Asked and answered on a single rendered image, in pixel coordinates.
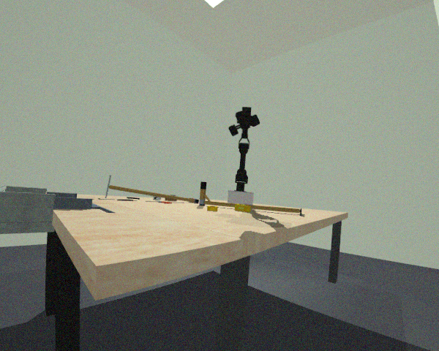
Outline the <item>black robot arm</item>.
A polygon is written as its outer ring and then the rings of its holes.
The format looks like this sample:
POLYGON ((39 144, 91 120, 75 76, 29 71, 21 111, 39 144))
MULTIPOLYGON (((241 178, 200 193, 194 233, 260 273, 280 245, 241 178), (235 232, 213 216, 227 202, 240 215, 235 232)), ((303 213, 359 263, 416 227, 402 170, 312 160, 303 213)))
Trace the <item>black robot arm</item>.
MULTIPOLYGON (((250 116, 251 116, 251 108, 250 107, 242 107, 242 111, 236 113, 237 124, 246 118, 247 118, 246 120, 250 121, 250 119, 249 119, 250 116)), ((242 138, 248 139, 248 129, 246 129, 242 132, 241 139, 242 138)), ((240 139, 240 141, 241 141, 241 139, 240 139)), ((240 141, 239 141, 239 143, 240 143, 240 141)), ((249 139, 248 139, 248 141, 249 141, 249 139)), ((249 143, 240 143, 239 144, 239 152, 241 153, 241 158, 240 158, 240 167, 239 167, 237 174, 236 174, 236 182, 235 183, 237 183, 237 186, 236 186, 236 190, 234 190, 234 191, 244 192, 244 185, 247 184, 247 182, 248 182, 247 171, 245 170, 245 160, 246 160, 246 153, 248 152, 248 149, 249 149, 249 143), (241 181, 241 182, 237 182, 237 181, 241 181)))

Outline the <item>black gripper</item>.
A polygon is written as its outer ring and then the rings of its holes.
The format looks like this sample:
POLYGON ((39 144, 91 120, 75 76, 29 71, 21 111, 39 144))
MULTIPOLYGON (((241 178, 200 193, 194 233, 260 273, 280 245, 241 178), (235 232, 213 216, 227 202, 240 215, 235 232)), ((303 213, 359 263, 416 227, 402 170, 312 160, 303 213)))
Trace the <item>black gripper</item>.
POLYGON ((257 126, 260 124, 260 121, 259 121, 257 115, 250 116, 249 117, 250 121, 248 121, 246 119, 240 121, 239 122, 240 124, 238 126, 233 125, 233 126, 229 127, 229 130, 230 130, 232 136, 238 134, 237 129, 242 129, 244 131, 244 130, 248 129, 250 126, 254 127, 254 126, 257 126))

